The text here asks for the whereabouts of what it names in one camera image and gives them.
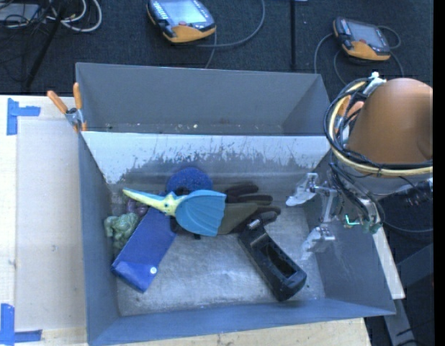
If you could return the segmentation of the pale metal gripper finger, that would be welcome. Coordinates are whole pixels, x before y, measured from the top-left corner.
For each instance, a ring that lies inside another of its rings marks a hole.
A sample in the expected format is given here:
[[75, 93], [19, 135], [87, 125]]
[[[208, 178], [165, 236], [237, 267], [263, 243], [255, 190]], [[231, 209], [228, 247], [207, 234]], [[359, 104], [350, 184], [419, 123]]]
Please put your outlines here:
[[323, 253], [336, 240], [328, 225], [316, 226], [301, 245], [301, 260], [308, 260], [313, 254]]
[[318, 174], [314, 172], [307, 173], [295, 186], [295, 191], [287, 198], [286, 206], [293, 207], [302, 205], [315, 197], [315, 187], [318, 180]]

